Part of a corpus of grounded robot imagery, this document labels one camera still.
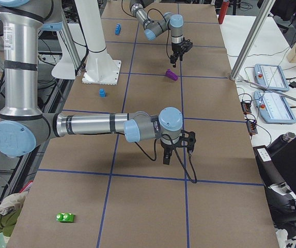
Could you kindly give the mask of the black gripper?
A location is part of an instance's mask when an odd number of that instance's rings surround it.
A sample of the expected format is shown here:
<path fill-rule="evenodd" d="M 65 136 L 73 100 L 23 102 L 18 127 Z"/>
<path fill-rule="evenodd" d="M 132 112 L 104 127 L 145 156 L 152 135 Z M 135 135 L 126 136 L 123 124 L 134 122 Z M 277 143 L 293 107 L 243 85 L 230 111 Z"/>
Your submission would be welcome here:
<path fill-rule="evenodd" d="M 193 43 L 191 41 L 183 41 L 181 43 L 172 43 L 172 51 L 173 54 L 170 56 L 170 63 L 175 68 L 178 57 L 180 61 L 183 61 L 183 56 L 193 47 Z"/>
<path fill-rule="evenodd" d="M 163 154 L 163 164 L 164 165 L 169 165 L 170 164 L 170 158 L 172 156 L 174 146 L 172 144 L 166 144 L 164 142 L 161 142 L 161 146 L 164 149 L 164 154 Z"/>

